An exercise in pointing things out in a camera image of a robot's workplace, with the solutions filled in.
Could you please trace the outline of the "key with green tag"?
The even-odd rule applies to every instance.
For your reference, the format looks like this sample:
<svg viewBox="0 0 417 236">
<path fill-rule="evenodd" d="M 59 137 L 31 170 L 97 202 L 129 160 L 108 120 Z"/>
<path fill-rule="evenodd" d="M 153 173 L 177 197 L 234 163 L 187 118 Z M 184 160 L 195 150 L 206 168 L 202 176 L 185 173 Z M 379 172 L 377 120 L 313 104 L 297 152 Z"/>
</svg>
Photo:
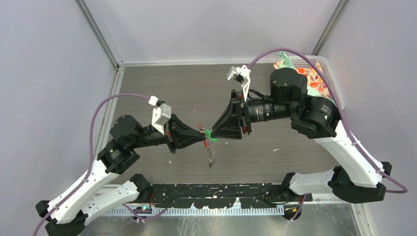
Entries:
<svg viewBox="0 0 417 236">
<path fill-rule="evenodd" d="M 212 137 L 211 132 L 209 130 L 205 129 L 204 134 L 205 134 L 206 138 L 208 140 L 210 140 L 211 142 L 217 142 L 217 139 Z"/>
</svg>

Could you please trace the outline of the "red handled metal keyring holder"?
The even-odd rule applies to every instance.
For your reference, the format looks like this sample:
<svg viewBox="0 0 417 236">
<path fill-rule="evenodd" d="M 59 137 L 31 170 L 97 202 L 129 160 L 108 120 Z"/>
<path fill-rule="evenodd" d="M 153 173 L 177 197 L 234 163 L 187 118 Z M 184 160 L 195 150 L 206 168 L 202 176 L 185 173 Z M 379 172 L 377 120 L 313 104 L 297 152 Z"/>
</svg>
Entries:
<svg viewBox="0 0 417 236">
<path fill-rule="evenodd" d="M 198 125 L 199 125 L 200 132 L 204 134 L 205 128 L 200 123 Z M 209 168 L 212 168 L 212 166 L 215 163 L 215 158 L 214 158 L 215 150 L 214 150 L 213 143 L 214 142 L 211 142 L 205 136 L 204 145 L 205 145 L 205 147 L 208 151 L 208 165 L 209 165 Z"/>
</svg>

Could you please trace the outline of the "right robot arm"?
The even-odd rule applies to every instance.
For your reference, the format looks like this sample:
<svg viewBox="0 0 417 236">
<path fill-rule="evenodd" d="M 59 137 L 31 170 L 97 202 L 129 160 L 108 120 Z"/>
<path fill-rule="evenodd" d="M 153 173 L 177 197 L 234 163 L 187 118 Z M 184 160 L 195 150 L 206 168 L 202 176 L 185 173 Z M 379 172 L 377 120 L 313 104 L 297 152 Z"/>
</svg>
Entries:
<svg viewBox="0 0 417 236">
<path fill-rule="evenodd" d="M 338 165 L 328 171 L 285 175 L 281 197 L 293 202 L 304 194 L 333 194 L 349 203 L 382 201 L 386 187 L 376 168 L 391 170 L 388 162 L 366 161 L 344 129 L 337 106 L 329 99 L 307 93 L 307 77 L 282 68 L 270 75 L 270 94 L 246 97 L 232 90 L 228 107 L 212 127 L 213 138 L 240 140 L 252 124 L 289 118 L 299 134 L 324 147 Z"/>
</svg>

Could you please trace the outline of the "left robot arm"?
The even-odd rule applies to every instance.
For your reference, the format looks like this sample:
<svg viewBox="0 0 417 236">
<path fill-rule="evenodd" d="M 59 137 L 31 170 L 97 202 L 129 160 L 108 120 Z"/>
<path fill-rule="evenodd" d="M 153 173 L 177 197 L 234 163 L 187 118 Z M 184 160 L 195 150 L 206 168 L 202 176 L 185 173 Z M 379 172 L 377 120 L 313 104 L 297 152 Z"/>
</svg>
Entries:
<svg viewBox="0 0 417 236">
<path fill-rule="evenodd" d="M 110 134 L 113 137 L 93 159 L 84 176 L 53 200 L 43 200 L 35 208 L 47 221 L 50 236 L 77 236 L 94 218 L 128 202 L 144 204 L 153 188 L 142 174 L 133 175 L 122 186 L 96 196 L 105 185 L 129 169 L 139 158 L 137 148 L 167 145 L 171 153 L 205 140 L 204 133 L 184 124 L 175 114 L 163 125 L 167 131 L 141 126 L 131 115 L 119 117 Z"/>
</svg>

